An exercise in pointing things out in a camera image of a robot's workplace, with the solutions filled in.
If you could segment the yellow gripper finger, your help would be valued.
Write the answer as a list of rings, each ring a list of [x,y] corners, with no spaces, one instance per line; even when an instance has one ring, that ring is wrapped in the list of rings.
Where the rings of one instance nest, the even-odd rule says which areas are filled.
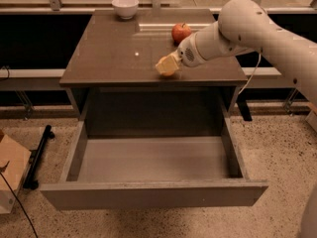
[[[180,68],[181,58],[177,52],[170,53],[162,57],[156,64],[156,70],[161,75],[163,72],[178,71]]]

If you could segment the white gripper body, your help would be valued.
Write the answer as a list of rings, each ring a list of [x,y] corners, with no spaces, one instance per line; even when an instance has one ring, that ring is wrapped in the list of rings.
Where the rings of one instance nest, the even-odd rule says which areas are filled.
[[[201,55],[197,48],[197,33],[185,38],[177,48],[181,62],[189,67],[196,67],[206,63],[206,59]]]

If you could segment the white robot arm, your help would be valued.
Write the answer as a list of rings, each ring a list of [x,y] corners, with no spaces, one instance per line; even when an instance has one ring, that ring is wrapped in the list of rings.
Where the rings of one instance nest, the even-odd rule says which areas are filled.
[[[283,29],[252,0],[231,0],[218,20],[191,34],[176,51],[156,64],[158,73],[181,65],[197,67],[210,60],[255,51],[275,67],[311,103],[317,104],[317,44]]]

